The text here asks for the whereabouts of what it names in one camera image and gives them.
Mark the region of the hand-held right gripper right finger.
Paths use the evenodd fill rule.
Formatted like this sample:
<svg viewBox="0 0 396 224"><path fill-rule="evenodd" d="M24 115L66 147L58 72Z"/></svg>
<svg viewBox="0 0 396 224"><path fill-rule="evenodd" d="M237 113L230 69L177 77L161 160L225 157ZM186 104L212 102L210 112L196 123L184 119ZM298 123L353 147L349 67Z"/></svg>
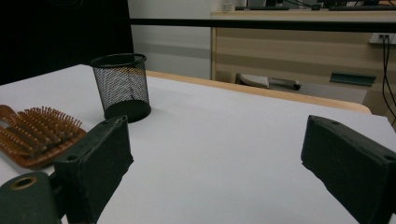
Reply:
<svg viewBox="0 0 396 224"><path fill-rule="evenodd" d="M309 116L303 166L360 224L396 215L396 152L331 119Z"/></svg>

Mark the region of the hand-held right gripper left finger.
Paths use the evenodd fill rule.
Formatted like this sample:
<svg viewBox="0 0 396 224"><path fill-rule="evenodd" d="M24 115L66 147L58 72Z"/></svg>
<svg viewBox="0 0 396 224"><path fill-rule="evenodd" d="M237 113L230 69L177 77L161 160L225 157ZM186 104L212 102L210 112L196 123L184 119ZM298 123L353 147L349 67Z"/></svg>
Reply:
<svg viewBox="0 0 396 224"><path fill-rule="evenodd" d="M97 222L133 162L125 116L98 123L69 147L53 162L67 220Z"/></svg>

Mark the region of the brown wooden hairbrush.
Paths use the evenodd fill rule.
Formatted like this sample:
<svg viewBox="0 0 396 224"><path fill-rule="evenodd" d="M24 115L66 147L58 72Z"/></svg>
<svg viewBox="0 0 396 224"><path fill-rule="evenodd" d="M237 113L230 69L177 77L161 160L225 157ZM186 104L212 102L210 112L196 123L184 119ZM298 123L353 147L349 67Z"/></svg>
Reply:
<svg viewBox="0 0 396 224"><path fill-rule="evenodd" d="M50 107L15 112L0 105L0 151L23 168L50 164L86 132L82 122Z"/></svg>

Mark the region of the black mesh pen holder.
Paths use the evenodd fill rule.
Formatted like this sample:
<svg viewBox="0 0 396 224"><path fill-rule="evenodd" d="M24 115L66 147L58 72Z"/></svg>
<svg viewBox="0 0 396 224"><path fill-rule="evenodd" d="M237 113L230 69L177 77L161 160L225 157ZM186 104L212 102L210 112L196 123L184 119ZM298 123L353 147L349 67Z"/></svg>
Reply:
<svg viewBox="0 0 396 224"><path fill-rule="evenodd" d="M119 53L91 61L104 117L126 116L129 123L151 112L145 62L138 53Z"/></svg>

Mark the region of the grey chair base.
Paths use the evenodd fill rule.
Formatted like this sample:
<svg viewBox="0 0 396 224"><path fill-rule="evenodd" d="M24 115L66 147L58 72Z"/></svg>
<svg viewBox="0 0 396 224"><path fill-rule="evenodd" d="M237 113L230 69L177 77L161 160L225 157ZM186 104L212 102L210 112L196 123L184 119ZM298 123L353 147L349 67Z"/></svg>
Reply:
<svg viewBox="0 0 396 224"><path fill-rule="evenodd" d="M270 89L272 86L279 86L298 91L302 87L301 83L297 80L262 77L248 74L239 74L238 77L241 83L257 88Z"/></svg>

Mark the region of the white power socket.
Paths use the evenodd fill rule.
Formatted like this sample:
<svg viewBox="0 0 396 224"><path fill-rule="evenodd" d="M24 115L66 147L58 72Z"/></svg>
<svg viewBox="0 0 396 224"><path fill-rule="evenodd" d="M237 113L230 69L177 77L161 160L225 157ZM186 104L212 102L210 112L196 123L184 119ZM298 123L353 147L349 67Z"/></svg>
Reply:
<svg viewBox="0 0 396 224"><path fill-rule="evenodd" d="M382 40L387 37L391 45L396 45L396 34L392 33L372 33L369 43L370 44L381 44Z"/></svg>

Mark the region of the white table sheet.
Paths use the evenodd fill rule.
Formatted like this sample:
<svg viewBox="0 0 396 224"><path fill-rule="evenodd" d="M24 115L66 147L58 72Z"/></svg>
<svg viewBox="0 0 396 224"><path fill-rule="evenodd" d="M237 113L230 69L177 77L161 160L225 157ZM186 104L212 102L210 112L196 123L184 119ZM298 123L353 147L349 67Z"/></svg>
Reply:
<svg viewBox="0 0 396 224"><path fill-rule="evenodd" d="M98 224L357 224L303 165L312 116L389 150L396 132L370 113L148 76L151 113L129 127L134 163Z"/></svg>

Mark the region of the wooden table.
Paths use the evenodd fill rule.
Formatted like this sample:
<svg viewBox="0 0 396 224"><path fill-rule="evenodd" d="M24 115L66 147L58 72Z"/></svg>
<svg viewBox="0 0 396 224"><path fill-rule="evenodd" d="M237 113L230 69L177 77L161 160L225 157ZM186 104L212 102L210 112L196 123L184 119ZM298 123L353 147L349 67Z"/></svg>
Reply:
<svg viewBox="0 0 396 224"><path fill-rule="evenodd" d="M371 114L371 110L367 106L360 105L357 103L346 102L346 101L340 101L340 100L334 100L334 99L328 99L328 98L322 98L322 97L310 96L310 95L302 95L299 93L292 93L292 92L285 92L285 91L259 89L259 88L255 88L255 87L242 86L242 85L233 84L233 83L220 82L220 81L216 81L216 80L201 79L201 78L196 78L196 77L184 77L184 76L180 76L180 75L155 72L155 71L148 71L147 75L149 77L170 79L173 81L202 85L202 86L206 86L206 87L213 87L213 88L224 89L224 90L228 90L228 91L238 91L238 92L260 95L260 96L282 99L282 100L288 100L288 101L293 101L293 102L299 102L299 103L305 103L305 104L311 104L311 105L321 105L321 106L327 106L327 107L331 107L331 108L338 108L338 109L343 109L343 110L360 112L360 113L364 113L364 114Z"/></svg>

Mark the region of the light wooden desk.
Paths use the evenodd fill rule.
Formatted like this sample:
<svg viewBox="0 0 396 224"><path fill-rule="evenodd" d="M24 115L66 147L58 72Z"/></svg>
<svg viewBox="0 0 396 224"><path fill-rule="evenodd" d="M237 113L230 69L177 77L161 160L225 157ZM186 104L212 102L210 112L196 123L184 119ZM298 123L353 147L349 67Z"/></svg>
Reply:
<svg viewBox="0 0 396 224"><path fill-rule="evenodd" d="M390 21L393 11L216 11L218 20L259 21ZM396 46L383 66L382 44L370 44L372 33L319 32L269 29L214 28L212 77L227 80L235 74L296 79L333 85L333 72L376 76L362 104L390 120L396 115Z"/></svg>

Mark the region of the black curtain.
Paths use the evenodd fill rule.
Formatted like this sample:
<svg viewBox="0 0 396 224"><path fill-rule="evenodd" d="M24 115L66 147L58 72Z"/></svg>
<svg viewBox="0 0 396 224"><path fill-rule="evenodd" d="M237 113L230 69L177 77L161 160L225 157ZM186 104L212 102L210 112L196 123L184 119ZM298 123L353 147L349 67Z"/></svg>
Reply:
<svg viewBox="0 0 396 224"><path fill-rule="evenodd" d="M134 50L128 0L0 0L0 85Z"/></svg>

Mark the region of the black horizontal frame bar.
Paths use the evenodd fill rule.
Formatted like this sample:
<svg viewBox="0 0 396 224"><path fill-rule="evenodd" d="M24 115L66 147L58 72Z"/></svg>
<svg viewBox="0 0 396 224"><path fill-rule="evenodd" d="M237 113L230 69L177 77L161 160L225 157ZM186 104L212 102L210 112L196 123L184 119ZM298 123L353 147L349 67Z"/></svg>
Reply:
<svg viewBox="0 0 396 224"><path fill-rule="evenodd" d="M204 19L129 19L132 25L219 27L350 33L394 33L396 22L390 21L259 21Z"/></svg>

